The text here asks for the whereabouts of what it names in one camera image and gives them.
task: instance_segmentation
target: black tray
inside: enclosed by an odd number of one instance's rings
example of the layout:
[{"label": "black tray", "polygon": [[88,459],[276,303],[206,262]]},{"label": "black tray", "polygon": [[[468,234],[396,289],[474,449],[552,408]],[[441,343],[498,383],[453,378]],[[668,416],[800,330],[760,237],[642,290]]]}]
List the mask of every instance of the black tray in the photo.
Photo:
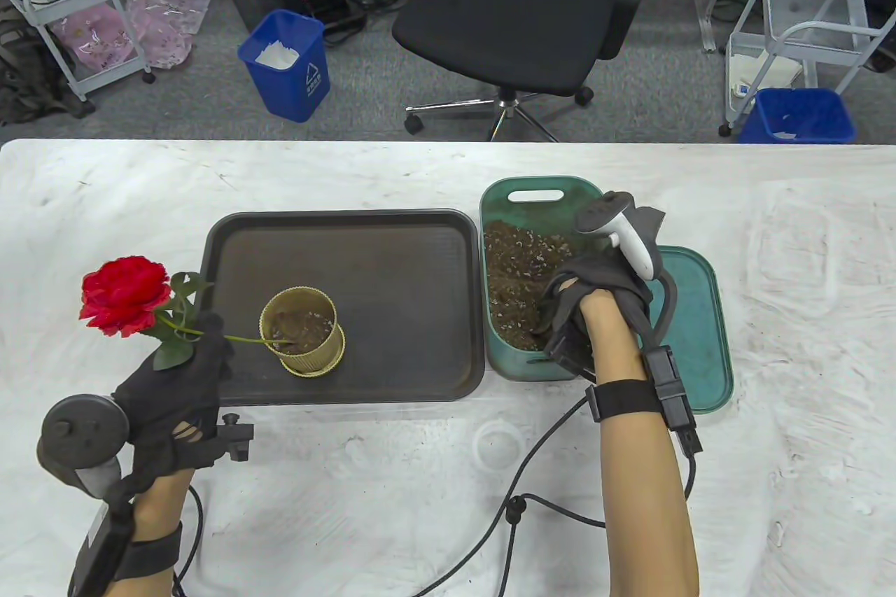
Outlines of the black tray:
[{"label": "black tray", "polygon": [[484,372],[479,244],[455,210],[231,214],[209,232],[202,306],[228,334],[258,337],[280,290],[317,287],[336,304],[342,363],[293,376],[259,344],[234,344],[222,405],[451,401]]}]

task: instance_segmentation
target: hand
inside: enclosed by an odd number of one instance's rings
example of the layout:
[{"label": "hand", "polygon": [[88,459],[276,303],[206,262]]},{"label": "hand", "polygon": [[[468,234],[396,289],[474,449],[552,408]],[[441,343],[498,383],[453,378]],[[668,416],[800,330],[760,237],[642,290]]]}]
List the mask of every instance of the hand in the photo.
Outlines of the hand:
[{"label": "hand", "polygon": [[203,438],[215,435],[221,379],[230,376],[233,348],[222,334],[220,316],[199,315],[204,332],[190,360],[172,369],[154,370],[153,355],[112,393],[130,423],[128,442],[134,445],[134,468],[126,477],[127,494],[144,492],[159,476],[177,469],[174,440],[183,436],[182,423]]},{"label": "hand", "polygon": [[[541,324],[533,332],[547,335],[544,352],[564,369],[604,382],[603,371],[632,368],[638,348],[631,331],[652,329],[652,299],[621,253],[610,249],[586,255],[563,264],[554,275],[540,306]],[[615,347],[618,342],[622,348]],[[625,361],[598,367],[604,350],[623,351]]]}]

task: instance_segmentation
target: blue bin label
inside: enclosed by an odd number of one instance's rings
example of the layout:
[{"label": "blue bin label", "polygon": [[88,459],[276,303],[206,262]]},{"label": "blue bin label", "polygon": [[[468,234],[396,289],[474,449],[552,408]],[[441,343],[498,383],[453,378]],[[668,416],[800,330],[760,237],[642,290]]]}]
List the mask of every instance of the blue bin label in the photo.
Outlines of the blue bin label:
[{"label": "blue bin label", "polygon": [[311,94],[321,85],[322,80],[321,70],[314,63],[308,63],[308,72],[304,77],[305,92],[308,97],[311,97]]}]

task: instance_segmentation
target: table surface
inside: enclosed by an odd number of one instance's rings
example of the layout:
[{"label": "table surface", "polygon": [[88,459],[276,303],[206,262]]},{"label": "table surface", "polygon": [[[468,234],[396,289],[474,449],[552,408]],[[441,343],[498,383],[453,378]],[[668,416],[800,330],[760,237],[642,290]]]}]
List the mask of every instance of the table surface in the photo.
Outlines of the table surface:
[{"label": "table surface", "polygon": [[[17,140],[0,151],[0,593],[61,594],[96,502],[34,458],[49,406],[108,393],[151,350],[77,320],[81,277],[143,254],[198,269],[239,211],[454,207],[511,175],[572,174],[668,212],[659,241],[713,264],[736,391],[699,419],[690,501],[703,595],[892,595],[896,584],[896,147]],[[243,409],[248,463],[200,472],[185,582],[208,595],[413,594],[480,538],[519,450],[582,382],[486,371],[448,404]],[[574,416],[530,491],[601,517],[599,429]],[[195,513],[186,505],[185,544]],[[496,592],[502,524],[451,594]],[[604,533],[519,527],[508,594],[606,594]]]}]

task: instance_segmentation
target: wrist strap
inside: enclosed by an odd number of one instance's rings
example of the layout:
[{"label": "wrist strap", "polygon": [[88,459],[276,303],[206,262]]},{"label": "wrist strap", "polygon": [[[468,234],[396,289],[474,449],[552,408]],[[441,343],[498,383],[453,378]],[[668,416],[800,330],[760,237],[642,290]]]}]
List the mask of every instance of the wrist strap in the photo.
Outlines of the wrist strap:
[{"label": "wrist strap", "polygon": [[129,544],[118,571],[115,572],[115,581],[124,578],[151,577],[175,566],[180,556],[182,532],[183,524],[178,523],[177,529],[168,536],[150,542]]},{"label": "wrist strap", "polygon": [[592,385],[586,396],[595,422],[630,412],[663,412],[650,380],[615,380],[605,385]]}]

